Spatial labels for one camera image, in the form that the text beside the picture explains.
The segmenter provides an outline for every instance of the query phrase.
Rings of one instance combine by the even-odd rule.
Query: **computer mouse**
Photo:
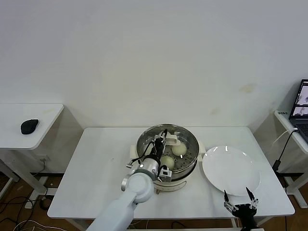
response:
[[[39,123],[38,119],[30,119],[25,121],[20,126],[21,133],[24,135],[31,134],[37,128],[38,123]]]

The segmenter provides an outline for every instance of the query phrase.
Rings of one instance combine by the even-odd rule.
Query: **white table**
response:
[[[277,119],[281,122],[281,124],[284,126],[286,130],[290,130],[294,128],[293,124],[290,123],[289,121],[289,111],[285,110],[277,110],[275,111],[275,116]],[[292,135],[293,140],[297,143],[299,148],[303,151],[304,154],[308,155],[308,144],[307,142],[303,139],[301,134],[295,132]],[[303,161],[303,159],[295,159],[292,164],[297,164]],[[287,194],[288,195],[293,195],[298,203],[298,205],[301,208],[308,208],[308,205],[303,198],[302,194],[298,189],[300,189],[303,185],[305,185],[308,182],[308,168],[305,170],[305,173],[300,176],[297,180],[293,181],[291,177],[285,177],[285,181],[288,183],[287,187]]]
[[[260,171],[261,184],[254,191],[259,199],[257,217],[284,216],[295,212],[257,141],[247,127],[188,128],[205,148],[230,145],[249,154]],[[122,193],[120,186],[129,173],[131,144],[146,128],[87,128],[67,167],[48,210],[51,218],[65,218],[78,228],[78,219],[94,219]],[[230,196],[235,204],[249,202],[248,196]],[[223,206],[223,192],[209,183],[202,164],[175,192],[160,192],[139,204],[135,219],[232,218]]]
[[[33,150],[37,148],[63,108],[62,104],[0,104],[0,149]],[[20,131],[20,125],[29,119],[38,119],[39,123],[33,133],[24,135]],[[30,200],[36,200],[38,195],[46,193],[46,187],[43,184],[47,177],[36,180],[29,169],[13,154],[6,155],[3,161],[34,188]],[[48,189],[47,195],[54,195],[55,191],[56,189]],[[32,208],[32,204],[28,202],[25,208]]]

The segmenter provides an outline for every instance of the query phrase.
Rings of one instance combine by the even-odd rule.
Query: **pot handle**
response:
[[[202,158],[206,153],[205,147],[201,141],[198,141],[199,153],[198,153],[198,162],[202,162]]]

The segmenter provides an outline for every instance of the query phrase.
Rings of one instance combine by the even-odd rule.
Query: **cable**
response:
[[[130,225],[136,225],[136,224],[140,223],[141,221],[143,221],[143,220],[137,221],[136,223],[132,223]]]
[[[298,128],[292,128],[292,129],[289,129],[289,130],[285,131],[284,133],[282,133],[282,134],[272,143],[272,145],[271,145],[271,147],[270,147],[268,153],[271,151],[271,149],[273,148],[274,144],[275,144],[285,133],[287,133],[287,132],[289,132],[289,131],[292,131],[292,130],[298,130]]]
[[[284,150],[285,150],[285,148],[286,148],[286,146],[287,146],[287,144],[288,144],[288,142],[289,142],[289,140],[290,140],[290,138],[291,138],[291,136],[292,136],[292,134],[293,134],[294,132],[298,132],[298,131],[297,131],[297,130],[294,130],[294,131],[291,132],[291,134],[289,135],[289,137],[288,137],[288,139],[287,139],[287,142],[286,142],[285,145],[284,145],[284,148],[283,148],[283,150],[282,150],[282,152],[281,152],[281,155],[279,156],[279,159],[278,159],[278,160],[280,160],[280,158],[282,157],[282,154],[283,154],[283,152],[284,152]]]
[[[132,160],[131,160],[131,163],[134,163],[135,161],[140,160],[141,158],[143,158],[143,156],[145,155],[146,150],[148,150],[150,144],[153,144],[153,146],[154,146],[154,142],[153,142],[153,141],[149,142],[149,144],[148,144],[148,146],[146,146],[146,149],[144,150],[142,156],[140,156],[140,157],[138,157],[138,158],[135,158],[135,159],[132,159]]]
[[[3,221],[5,221],[5,220],[9,220],[9,221],[11,221],[11,222],[13,222],[13,223],[17,224],[17,222],[16,222],[16,221],[14,221],[13,219],[10,219],[10,218],[5,218],[5,219],[2,219],[2,220],[0,221],[0,223],[2,223],[2,222],[3,222]]]
[[[42,171],[45,170],[45,160],[43,160],[43,163],[44,163],[43,169],[42,169],[41,171],[37,172],[35,175],[33,175],[34,177],[35,177],[38,173],[41,173]]]
[[[35,220],[24,220],[24,221],[20,222],[20,223],[13,229],[13,231],[15,231],[15,229],[16,229],[19,225],[21,225],[21,224],[24,223],[24,222],[27,223],[28,221],[34,222],[34,223],[36,223],[36,224],[38,224],[38,225],[40,225],[40,226],[42,226],[42,227],[44,227],[44,228],[47,228],[47,229],[57,229],[57,230],[67,231],[67,230],[64,230],[64,229],[61,229],[61,228],[58,228],[58,227],[44,226],[44,225],[42,225],[42,224],[36,222]]]
[[[290,140],[290,138],[291,138],[291,136],[292,136],[292,134],[293,134],[294,132],[298,132],[298,130],[293,130],[293,131],[291,132],[291,134],[289,135],[289,137],[288,137],[288,139],[287,139],[287,142],[285,143],[285,145],[284,145],[284,147],[283,147],[283,150],[282,150],[282,152],[281,152],[281,154],[280,154],[280,156],[279,156],[279,159],[275,161],[275,163],[274,163],[274,165],[273,165],[273,167],[272,167],[272,169],[274,170],[275,173],[277,173],[277,171],[278,171],[279,165],[280,165],[280,163],[281,163],[280,159],[281,159],[281,157],[282,157],[282,154],[284,153],[284,150],[285,150],[285,148],[286,148],[286,146],[287,146],[287,144],[288,144],[288,142],[289,142],[289,140]]]
[[[186,228],[186,226],[183,225],[182,223],[180,223],[180,222],[178,222],[178,221],[173,221],[173,222],[171,223],[171,228],[172,228],[172,229],[173,229],[173,225],[174,225],[175,223],[180,224],[181,226],[183,226],[184,228]]]
[[[31,217],[32,217],[32,215],[33,215],[33,212],[34,212],[34,205],[33,205],[32,202],[33,202],[33,201],[40,201],[40,200],[42,200],[42,199],[30,200],[30,199],[29,199],[30,194],[29,194],[27,197],[25,197],[25,196],[17,196],[17,197],[14,197],[14,198],[12,198],[8,203],[0,203],[0,204],[2,204],[2,205],[5,205],[4,208],[0,211],[0,214],[3,213],[3,211],[6,209],[6,207],[7,207],[8,205],[18,205],[18,204],[22,204],[22,206],[21,206],[21,208],[20,208],[20,210],[19,210],[19,212],[18,212],[16,221],[14,221],[14,220],[11,219],[11,218],[5,218],[5,219],[3,219],[2,221],[0,221],[0,223],[3,222],[3,221],[5,221],[5,220],[10,220],[10,221],[14,222],[14,223],[17,225],[17,223],[18,223],[18,218],[19,218],[19,216],[20,216],[20,214],[21,214],[21,211],[22,211],[22,209],[23,209],[23,207],[24,207],[24,204],[27,203],[27,202],[30,202],[30,203],[32,204],[32,211],[31,211],[31,214],[30,214],[28,220],[31,219]],[[25,198],[25,200],[24,200],[23,202],[19,202],[19,203],[11,203],[11,201],[13,201],[13,200],[15,200],[15,199],[18,199],[18,198]]]
[[[28,201],[30,201],[30,199],[29,199],[30,194],[27,196],[26,200],[24,201],[24,203],[23,203],[23,204],[21,205],[21,207],[20,207],[20,210],[19,210],[19,212],[18,212],[18,214],[17,214],[16,223],[18,223],[18,218],[19,218],[19,215],[21,214],[21,211],[22,211],[24,205],[25,205]],[[31,214],[30,214],[29,218],[27,219],[27,221],[31,219],[31,217],[32,217],[32,215],[33,215],[33,212],[34,212],[34,204],[33,204],[32,202],[31,202],[31,205],[32,205]],[[26,221],[25,224],[23,224],[20,228],[18,227],[17,230],[20,231],[20,230],[27,224],[27,221]]]

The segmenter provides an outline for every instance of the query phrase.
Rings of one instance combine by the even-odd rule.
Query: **black cable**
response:
[[[29,199],[29,196],[31,195],[31,193],[27,196],[27,199],[24,201],[24,203],[23,203],[23,205],[20,207],[20,210],[19,210],[19,212],[18,212],[18,214],[17,214],[17,218],[16,218],[16,230],[17,231],[19,231],[19,230],[22,230],[23,229],[23,227],[27,224],[27,222],[31,219],[31,217],[32,217],[32,215],[33,215],[33,212],[34,212],[34,204],[31,202],[31,204],[32,204],[32,209],[31,209],[31,214],[30,214],[30,216],[29,216],[29,218],[26,220],[26,222],[24,222],[23,223],[23,225],[21,226],[21,227],[19,227],[19,222],[18,222],[18,218],[19,218],[19,215],[21,214],[21,211],[22,211],[22,209],[24,208],[24,205],[28,202],[28,201],[30,201],[30,199]]]
[[[46,187],[46,192],[45,192],[43,198],[47,195],[47,191],[48,191],[48,188]],[[22,206],[21,206],[21,208],[20,208],[20,210],[19,210],[19,212],[18,212],[18,214],[17,214],[17,219],[16,219],[16,221],[13,220],[13,219],[11,219],[11,218],[4,218],[3,220],[0,221],[0,223],[3,222],[3,221],[5,221],[5,220],[9,220],[9,221],[12,221],[12,222],[15,223],[16,230],[17,230],[17,231],[21,230],[21,229],[27,224],[27,222],[31,219],[31,217],[32,217],[32,215],[33,215],[33,212],[34,212],[34,205],[33,205],[32,202],[33,202],[33,201],[41,201],[41,200],[42,200],[42,199],[30,200],[30,199],[29,199],[29,196],[30,196],[30,195],[31,195],[31,193],[30,193],[27,197],[26,197],[26,196],[17,196],[17,197],[12,198],[8,203],[0,203],[0,204],[5,205],[4,208],[0,211],[0,214],[3,213],[3,211],[6,209],[6,207],[7,207],[8,205],[22,204]],[[17,198],[25,198],[25,200],[24,200],[23,202],[19,202],[19,203],[11,203],[11,201],[13,201],[13,200],[15,200],[15,199],[17,199]],[[19,219],[19,216],[20,216],[20,214],[21,214],[21,211],[22,211],[24,205],[25,205],[27,202],[30,202],[30,203],[32,204],[31,214],[30,214],[29,218],[26,220],[26,222],[24,222],[23,225],[22,225],[21,227],[19,227],[19,226],[17,226],[17,225],[19,224],[18,219]]]
[[[10,218],[2,219],[2,220],[0,220],[0,223],[2,223],[2,222],[5,221],[5,220],[9,220],[9,221],[13,222],[14,224],[16,224],[16,221],[15,221],[15,220],[12,220],[12,219],[10,219]]]
[[[185,225],[183,225],[182,223],[180,223],[180,222],[178,222],[178,221],[173,221],[172,223],[171,223],[171,228],[173,229],[173,225],[174,224],[180,224],[181,226],[183,226],[183,228],[186,228],[186,226]]]
[[[285,143],[285,145],[284,145],[284,147],[283,147],[283,150],[282,150],[282,152],[281,152],[281,154],[280,154],[280,156],[279,156],[279,159],[278,159],[279,161],[280,161],[280,159],[281,159],[281,157],[282,157],[282,154],[283,154],[283,152],[284,152],[284,150],[285,150],[285,148],[286,148],[286,146],[287,146],[287,144],[288,144],[288,142],[289,142],[289,140],[290,140],[290,138],[291,138],[291,136],[292,136],[292,134],[293,134],[294,132],[298,132],[298,130],[292,131],[291,134],[289,135],[289,137],[288,137],[288,139],[287,139],[287,142]]]
[[[299,131],[298,131],[298,130],[294,130],[294,131],[291,132],[291,134],[289,135],[289,137],[288,137],[288,139],[287,139],[287,142],[285,143],[285,145],[284,145],[284,147],[283,147],[283,150],[282,150],[282,152],[281,152],[281,154],[280,154],[280,156],[279,156],[279,159],[275,161],[275,163],[274,163],[274,165],[273,165],[273,167],[272,167],[272,169],[274,170],[275,173],[277,173],[277,171],[278,171],[279,165],[280,165],[280,163],[281,163],[280,159],[281,159],[281,157],[282,157],[282,155],[283,155],[283,153],[284,153],[284,150],[285,150],[285,148],[286,148],[286,146],[287,146],[287,144],[288,144],[288,142],[289,142],[289,140],[290,140],[290,138],[291,138],[291,136],[292,136],[292,134],[293,134],[294,132],[299,132]]]
[[[148,146],[146,146],[146,149],[144,150],[142,156],[140,156],[138,158],[135,158],[135,159],[132,159],[131,162],[134,163],[135,161],[140,160],[141,158],[143,158],[143,156],[145,155],[146,150],[148,150],[150,144],[153,144],[153,146],[154,146],[154,142],[153,141],[149,142],[149,144],[148,144]]]

